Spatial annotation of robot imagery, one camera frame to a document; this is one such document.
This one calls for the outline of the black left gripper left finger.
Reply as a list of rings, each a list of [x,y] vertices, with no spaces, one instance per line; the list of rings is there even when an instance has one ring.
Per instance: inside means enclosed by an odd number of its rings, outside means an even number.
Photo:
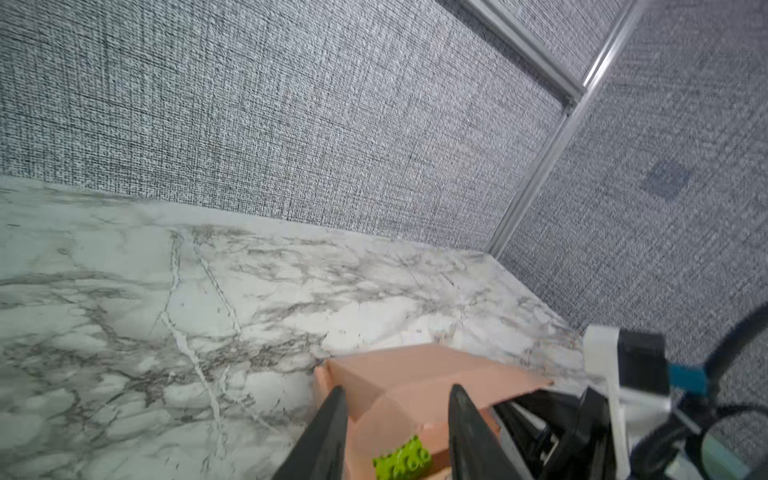
[[[349,409],[345,390],[334,387],[305,429],[274,480],[341,480]]]

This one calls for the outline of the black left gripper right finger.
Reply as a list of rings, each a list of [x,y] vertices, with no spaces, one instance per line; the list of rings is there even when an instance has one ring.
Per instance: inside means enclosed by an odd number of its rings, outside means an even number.
[[[454,384],[450,390],[448,425],[454,480],[522,479],[496,435],[459,384]]]

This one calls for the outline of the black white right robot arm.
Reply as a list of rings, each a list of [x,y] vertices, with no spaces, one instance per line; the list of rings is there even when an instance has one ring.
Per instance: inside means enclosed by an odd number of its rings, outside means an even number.
[[[493,409],[526,479],[764,479],[763,403],[724,403],[721,381],[767,329],[767,308],[740,320],[701,365],[671,363],[665,338],[585,331],[580,396],[539,390]]]

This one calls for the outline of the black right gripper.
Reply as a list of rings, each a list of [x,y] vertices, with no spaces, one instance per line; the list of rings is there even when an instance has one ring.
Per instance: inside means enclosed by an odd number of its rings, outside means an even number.
[[[524,479],[613,479],[616,461],[607,399],[537,390],[499,403],[502,449]]]

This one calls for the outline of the small green tag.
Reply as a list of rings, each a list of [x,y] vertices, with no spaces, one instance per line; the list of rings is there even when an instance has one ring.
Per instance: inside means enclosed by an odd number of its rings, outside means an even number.
[[[432,455],[417,435],[389,454],[374,458],[377,480],[421,479],[432,466]]]

